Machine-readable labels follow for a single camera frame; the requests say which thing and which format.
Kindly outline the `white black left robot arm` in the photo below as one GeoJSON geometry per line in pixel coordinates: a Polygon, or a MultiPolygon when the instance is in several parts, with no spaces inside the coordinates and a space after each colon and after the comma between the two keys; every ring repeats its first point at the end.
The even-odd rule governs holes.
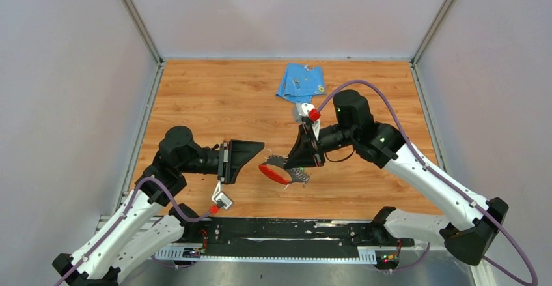
{"type": "Polygon", "coordinates": [[[170,128],[159,142],[152,163],[143,171],[125,202],[82,247],[61,253],[53,261],[60,274],[57,285],[119,285],[136,266],[165,245],[192,242],[197,222],[212,217],[233,202],[222,191],[265,147],[263,142],[230,140],[201,147],[186,126],[170,128]],[[212,206],[198,216],[176,202],[186,187],[186,173],[215,175],[212,206]]]}

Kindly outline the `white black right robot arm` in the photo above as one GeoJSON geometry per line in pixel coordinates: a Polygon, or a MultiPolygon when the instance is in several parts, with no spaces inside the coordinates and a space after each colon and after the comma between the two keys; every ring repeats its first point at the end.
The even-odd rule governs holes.
{"type": "Polygon", "coordinates": [[[320,112],[312,104],[295,105],[298,135],[285,168],[321,167],[328,152],[353,147],[362,159],[407,182],[440,210],[429,215],[383,207],[372,219],[367,239],[384,246],[393,240],[419,240],[443,246],[465,264],[478,265],[497,236],[507,203],[498,197],[487,199],[453,180],[398,128],[375,121],[368,100],[357,91],[338,92],[333,105],[337,123],[327,127],[321,126],[320,112]]]}

